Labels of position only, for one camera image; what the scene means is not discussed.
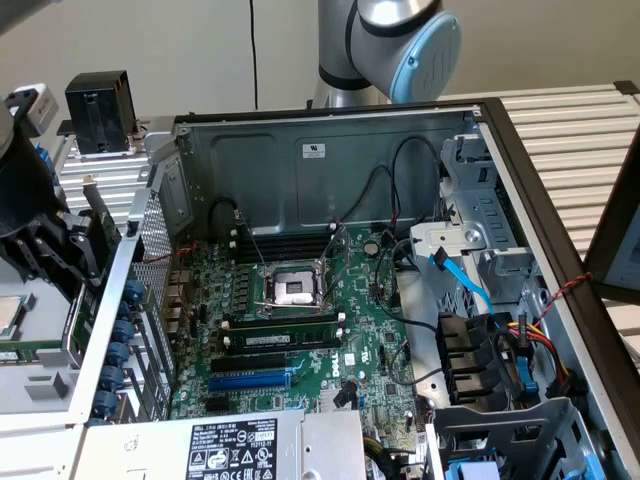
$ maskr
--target connector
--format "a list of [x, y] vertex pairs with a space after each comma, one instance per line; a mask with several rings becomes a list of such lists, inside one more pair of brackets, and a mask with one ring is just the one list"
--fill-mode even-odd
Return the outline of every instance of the connector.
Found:
[[333, 399], [333, 404], [336, 408], [342, 408], [351, 402], [351, 410], [357, 410], [359, 403], [357, 390], [358, 386], [355, 383], [351, 380], [347, 381]]

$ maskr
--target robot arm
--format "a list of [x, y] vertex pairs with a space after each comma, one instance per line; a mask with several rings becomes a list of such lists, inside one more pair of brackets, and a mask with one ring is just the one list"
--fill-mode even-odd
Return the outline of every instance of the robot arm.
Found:
[[0, 102], [0, 258], [23, 280], [42, 278], [70, 301], [81, 285], [101, 285], [119, 233], [89, 196], [94, 208], [69, 211], [53, 165], [31, 143], [56, 111], [44, 84], [18, 88]]
[[436, 99], [460, 53], [456, 17], [440, 0], [321, 0], [314, 108]]

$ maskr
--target green motherboard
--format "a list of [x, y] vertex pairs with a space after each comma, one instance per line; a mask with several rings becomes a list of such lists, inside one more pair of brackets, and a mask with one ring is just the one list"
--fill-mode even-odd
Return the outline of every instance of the green motherboard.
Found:
[[[344, 307], [346, 313], [341, 346], [286, 352], [287, 364], [300, 367], [290, 385], [226, 391], [229, 408], [214, 413], [206, 408], [207, 399], [217, 395], [209, 393], [208, 381], [212, 377], [212, 359], [226, 356], [220, 330], [225, 313], [240, 306], [245, 320], [258, 319], [261, 307], [255, 302], [262, 301], [263, 292], [258, 266], [236, 264], [222, 244], [201, 244], [183, 268], [190, 269], [194, 279], [193, 305], [206, 313], [197, 323], [182, 322], [173, 340], [178, 379], [171, 419], [288, 409], [333, 410], [333, 398], [345, 382], [351, 381], [358, 387], [357, 408], [364, 433], [380, 438], [390, 447], [414, 449], [413, 429], [420, 428], [418, 421], [412, 421], [416, 416], [415, 395], [412, 387], [393, 383], [388, 374], [393, 354], [406, 338], [405, 328], [389, 318], [372, 295], [378, 258], [363, 251], [364, 244], [371, 240], [380, 245], [381, 234], [368, 229], [349, 230], [349, 267], [331, 293], [333, 306]], [[343, 261], [343, 257], [329, 259], [330, 270], [338, 271]], [[379, 278], [383, 294], [391, 291], [389, 273], [390, 261], [385, 259]], [[243, 292], [239, 295], [241, 285]], [[391, 311], [401, 313], [399, 308]], [[411, 380], [409, 364], [404, 355], [399, 355], [394, 372]]]

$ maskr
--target label sticker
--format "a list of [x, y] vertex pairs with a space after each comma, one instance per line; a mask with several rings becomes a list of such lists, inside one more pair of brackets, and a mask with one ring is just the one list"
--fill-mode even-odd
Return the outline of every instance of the label sticker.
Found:
[[303, 158], [324, 158], [324, 143], [305, 143], [302, 145]]
[[278, 420], [194, 425], [186, 480], [276, 478]]
[[254, 345], [270, 345], [273, 343], [289, 343], [291, 337], [289, 335], [271, 335], [269, 337], [252, 337], [247, 338], [245, 343], [249, 346]]

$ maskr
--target red cable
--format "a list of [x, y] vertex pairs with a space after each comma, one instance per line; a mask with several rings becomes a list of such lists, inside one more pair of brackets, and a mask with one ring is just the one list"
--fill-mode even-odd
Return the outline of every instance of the red cable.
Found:
[[551, 310], [551, 306], [553, 305], [553, 302], [555, 302], [556, 299], [559, 296], [564, 295], [569, 290], [571, 290], [573, 287], [581, 284], [582, 282], [584, 282], [586, 280], [589, 280], [591, 278], [591, 276], [592, 276], [591, 272], [587, 272], [587, 273], [585, 273], [583, 275], [578, 275], [574, 280], [571, 280], [571, 281], [565, 283], [562, 287], [560, 287], [560, 289], [551, 296], [551, 301], [544, 308], [544, 310], [540, 314], [540, 317], [538, 317], [538, 320], [535, 321], [533, 326], [537, 328], [540, 325], [540, 321], [544, 318], [544, 316], [547, 313], [549, 313], [549, 310]]

